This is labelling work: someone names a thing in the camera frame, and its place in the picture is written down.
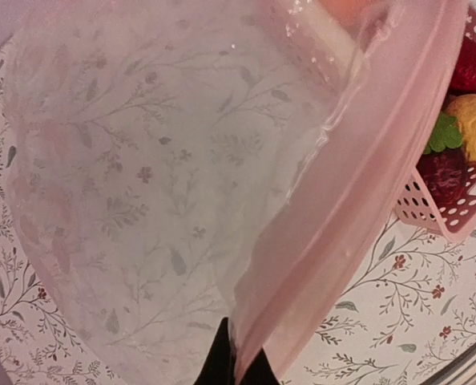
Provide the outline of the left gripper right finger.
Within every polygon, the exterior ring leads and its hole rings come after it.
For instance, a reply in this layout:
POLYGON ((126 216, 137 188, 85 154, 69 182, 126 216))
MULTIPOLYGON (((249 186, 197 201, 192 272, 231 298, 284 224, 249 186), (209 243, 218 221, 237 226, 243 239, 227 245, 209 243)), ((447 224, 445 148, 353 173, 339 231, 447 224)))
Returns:
POLYGON ((240 385, 280 385, 263 349, 259 351, 246 370, 240 385))

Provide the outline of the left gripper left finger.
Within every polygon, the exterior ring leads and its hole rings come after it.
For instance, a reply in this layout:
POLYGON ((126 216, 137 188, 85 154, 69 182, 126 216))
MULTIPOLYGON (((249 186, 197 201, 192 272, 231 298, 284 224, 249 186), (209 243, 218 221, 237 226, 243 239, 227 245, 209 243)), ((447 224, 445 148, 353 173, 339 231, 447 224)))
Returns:
POLYGON ((196 379, 196 385, 234 385, 235 362, 229 321, 228 318, 223 318, 196 379))

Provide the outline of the yellow lemon toy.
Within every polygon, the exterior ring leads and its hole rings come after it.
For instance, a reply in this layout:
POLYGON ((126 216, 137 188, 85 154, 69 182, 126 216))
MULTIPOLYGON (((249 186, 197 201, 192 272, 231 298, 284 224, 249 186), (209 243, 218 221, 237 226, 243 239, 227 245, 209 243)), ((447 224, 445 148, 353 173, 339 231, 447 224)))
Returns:
POLYGON ((447 105, 445 113, 457 119, 466 159, 476 164, 476 94, 455 97, 447 105))

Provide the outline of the pink perforated plastic basket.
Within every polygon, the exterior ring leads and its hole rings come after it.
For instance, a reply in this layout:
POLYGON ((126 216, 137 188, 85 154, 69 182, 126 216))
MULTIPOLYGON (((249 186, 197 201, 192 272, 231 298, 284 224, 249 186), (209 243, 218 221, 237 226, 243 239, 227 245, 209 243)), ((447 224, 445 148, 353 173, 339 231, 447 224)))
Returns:
POLYGON ((394 212, 461 241, 476 226, 476 12, 468 10, 458 61, 434 129, 394 212))

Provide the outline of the clear zip top bag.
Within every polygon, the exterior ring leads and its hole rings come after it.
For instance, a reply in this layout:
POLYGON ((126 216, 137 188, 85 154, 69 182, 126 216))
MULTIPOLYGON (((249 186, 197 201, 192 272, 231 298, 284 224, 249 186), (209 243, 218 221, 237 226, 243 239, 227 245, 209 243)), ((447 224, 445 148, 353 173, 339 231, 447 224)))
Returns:
POLYGON ((466 1, 40 1, 14 34, 7 199, 76 333, 191 384, 223 318, 281 377, 423 152, 466 1))

